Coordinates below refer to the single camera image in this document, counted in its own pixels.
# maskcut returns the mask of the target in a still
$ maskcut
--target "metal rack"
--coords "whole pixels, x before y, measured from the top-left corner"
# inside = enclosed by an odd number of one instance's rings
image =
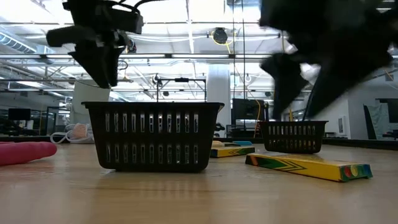
[[[159,83],[162,82],[162,81],[165,81],[165,83],[164,83],[164,84],[162,85],[162,87],[159,89]],[[158,78],[158,79],[157,79],[157,82],[156,82],[156,102],[159,102],[159,91],[160,91],[161,89],[163,89],[163,88],[164,88],[167,84],[169,84],[169,82],[171,82],[171,81],[179,82],[179,83],[181,83],[181,82],[186,82],[186,83],[188,83],[188,82],[194,82],[194,83],[196,83],[196,84],[199,86],[199,88],[200,88],[202,91],[205,92],[205,99],[204,99],[204,101],[206,102],[206,99],[207,99],[207,85],[206,85],[206,80],[204,80],[204,79],[192,79],[192,78]],[[198,82],[203,82],[203,83],[205,83],[205,88],[203,89],[203,88],[199,85]]]

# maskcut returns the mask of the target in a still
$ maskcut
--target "monitor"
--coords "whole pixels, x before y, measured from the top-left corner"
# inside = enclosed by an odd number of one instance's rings
[[[30,109],[27,108],[9,108],[8,120],[11,121],[29,121]]]
[[[260,117],[258,120],[264,121],[264,101],[258,100],[260,103]],[[232,124],[236,124],[237,119],[257,120],[259,115],[259,105],[256,100],[232,99]]]

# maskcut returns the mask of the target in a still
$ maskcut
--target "plastic basket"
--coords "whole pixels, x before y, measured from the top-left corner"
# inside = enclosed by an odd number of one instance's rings
[[[83,102],[106,169],[199,172],[222,103]]]
[[[267,151],[284,153],[318,153],[321,150],[327,121],[261,122]]]

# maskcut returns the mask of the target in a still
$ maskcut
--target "pink foam roller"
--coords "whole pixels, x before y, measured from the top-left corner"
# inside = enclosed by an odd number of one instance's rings
[[[0,144],[0,166],[23,164],[54,155],[57,146],[50,142]]]

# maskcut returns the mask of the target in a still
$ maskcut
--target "wooden table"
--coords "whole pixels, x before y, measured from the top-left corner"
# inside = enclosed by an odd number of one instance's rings
[[[211,159],[200,174],[117,173],[93,145],[0,167],[0,223],[397,223],[398,152],[323,146],[321,157],[367,162],[374,178],[336,183]]]

